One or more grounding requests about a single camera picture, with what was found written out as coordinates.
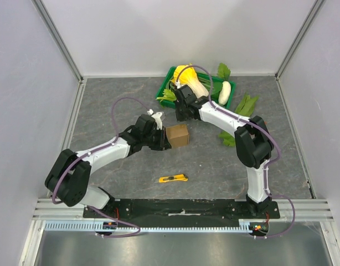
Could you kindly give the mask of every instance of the yellow box cutter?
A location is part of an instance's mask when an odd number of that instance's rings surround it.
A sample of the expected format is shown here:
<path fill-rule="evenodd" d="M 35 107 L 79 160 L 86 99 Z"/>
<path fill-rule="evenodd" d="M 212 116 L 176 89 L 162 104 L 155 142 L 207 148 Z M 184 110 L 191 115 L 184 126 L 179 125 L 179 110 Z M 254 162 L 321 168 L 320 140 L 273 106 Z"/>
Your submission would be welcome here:
<path fill-rule="evenodd" d="M 164 176 L 159 178 L 159 183 L 166 183 L 171 181 L 187 181 L 188 177 L 184 174 L 175 175 L 175 176 Z"/>

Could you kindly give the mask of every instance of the white radish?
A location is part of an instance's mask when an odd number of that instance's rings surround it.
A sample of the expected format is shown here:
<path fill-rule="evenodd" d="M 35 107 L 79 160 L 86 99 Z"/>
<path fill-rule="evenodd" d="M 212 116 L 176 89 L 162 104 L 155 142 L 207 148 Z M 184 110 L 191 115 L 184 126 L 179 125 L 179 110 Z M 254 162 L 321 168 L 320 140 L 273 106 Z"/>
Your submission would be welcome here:
<path fill-rule="evenodd" d="M 218 97 L 219 105 L 225 105 L 228 102 L 230 92 L 231 92 L 230 83 L 228 81 L 224 81 Z"/>

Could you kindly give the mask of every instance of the cardboard box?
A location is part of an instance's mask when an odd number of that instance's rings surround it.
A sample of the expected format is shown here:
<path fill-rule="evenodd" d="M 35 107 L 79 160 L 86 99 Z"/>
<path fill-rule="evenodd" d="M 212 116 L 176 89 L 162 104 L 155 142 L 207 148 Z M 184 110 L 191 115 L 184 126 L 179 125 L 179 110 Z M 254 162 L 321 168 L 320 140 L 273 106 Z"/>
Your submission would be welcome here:
<path fill-rule="evenodd" d="M 190 134 L 186 125 L 170 126 L 165 131 L 171 148 L 174 149 L 188 145 Z"/>

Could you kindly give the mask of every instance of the leafy green vegetable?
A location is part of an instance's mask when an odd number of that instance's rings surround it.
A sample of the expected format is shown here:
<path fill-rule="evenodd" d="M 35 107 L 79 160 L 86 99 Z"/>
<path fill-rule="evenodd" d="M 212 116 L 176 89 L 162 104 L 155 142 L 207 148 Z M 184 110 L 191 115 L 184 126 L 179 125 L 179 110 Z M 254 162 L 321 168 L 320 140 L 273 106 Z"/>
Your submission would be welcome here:
<path fill-rule="evenodd" d="M 224 80 L 229 79 L 230 69 L 227 67 L 226 64 L 223 64 L 223 63 L 219 64 L 217 76 Z"/>
<path fill-rule="evenodd" d="M 171 81 L 169 81 L 169 89 L 171 91 L 174 91 L 174 89 L 175 89 L 175 84 L 173 84 Z"/>
<path fill-rule="evenodd" d="M 258 96 L 251 98 L 247 93 L 244 94 L 243 99 L 235 109 L 235 113 L 242 116 L 251 116 L 255 109 L 255 103 L 258 100 Z M 235 139 L 228 132 L 222 131 L 218 137 L 223 139 L 225 146 L 234 147 Z"/>
<path fill-rule="evenodd" d="M 229 139 L 223 140 L 223 144 L 224 144 L 225 146 L 235 147 L 235 139 L 234 139 L 232 136 L 230 136 Z"/>
<path fill-rule="evenodd" d="M 209 91 L 210 90 L 210 84 L 203 84 L 203 86 Z M 222 82 L 214 82 L 213 83 L 213 90 L 212 90 L 212 99 L 218 100 L 219 93 L 223 87 Z"/>
<path fill-rule="evenodd" d="M 166 90 L 170 89 L 170 81 L 165 85 L 165 89 Z"/>
<path fill-rule="evenodd" d="M 204 85 L 204 84 L 210 84 L 210 80 L 206 78 L 201 78 L 200 76 L 197 77 L 198 80 Z"/>
<path fill-rule="evenodd" d="M 163 96 L 162 97 L 157 97 L 157 100 L 161 104 L 161 102 L 164 101 L 164 100 L 175 101 L 176 100 L 176 96 L 175 96 L 175 93 L 171 89 L 164 89 Z"/>
<path fill-rule="evenodd" d="M 255 103 L 258 100 L 258 98 L 259 97 L 256 96 L 256 97 L 248 99 L 245 102 L 243 108 L 239 112 L 237 112 L 237 114 L 242 115 L 242 116 L 248 116 L 248 117 L 251 116 L 254 112 Z"/>
<path fill-rule="evenodd" d="M 236 107 L 235 109 L 235 113 L 238 114 L 244 107 L 245 103 L 247 100 L 250 99 L 250 95 L 248 95 L 247 93 L 244 94 L 244 98 L 241 100 L 241 102 L 239 103 L 238 107 Z"/>

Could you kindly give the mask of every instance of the green plastic basket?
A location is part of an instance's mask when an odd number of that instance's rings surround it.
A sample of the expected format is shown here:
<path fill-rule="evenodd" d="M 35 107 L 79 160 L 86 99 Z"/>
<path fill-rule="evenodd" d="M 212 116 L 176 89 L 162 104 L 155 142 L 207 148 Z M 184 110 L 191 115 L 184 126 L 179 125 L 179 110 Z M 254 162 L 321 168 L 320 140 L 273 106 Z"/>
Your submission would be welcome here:
<path fill-rule="evenodd" d="M 169 70 L 168 74 L 166 75 L 165 80 L 164 80 L 163 84 L 161 85 L 159 91 L 157 92 L 155 98 L 163 96 L 163 91 L 164 91 L 164 89 L 166 87 L 166 84 L 169 82 L 169 80 L 171 80 L 173 78 L 175 69 L 176 69 L 176 67 L 174 67 L 174 66 L 170 68 L 170 70 Z M 198 73 L 198 72 L 196 72 L 196 73 L 197 73 L 198 77 L 209 80 L 208 75 L 203 74 L 203 73 Z M 213 79 L 213 82 L 216 82 L 216 81 L 217 82 L 223 82 L 224 81 L 223 79 L 221 79 L 221 78 L 219 78 L 217 76 L 212 76 L 212 79 Z M 230 104 L 231 104 L 231 100 L 233 99 L 233 95 L 234 95 L 234 91 L 235 91 L 235 83 L 232 82 L 232 81 L 230 81 L 229 83 L 230 83 L 230 86 L 231 86 L 231 92 L 230 92 L 230 96 L 229 96 L 228 102 L 227 102 L 227 104 L 225 106 L 226 109 L 229 109 Z M 165 107 L 169 107 L 169 108 L 175 109 L 175 103 L 173 103 L 172 101 L 163 100 L 161 102 L 161 105 L 165 106 Z"/>

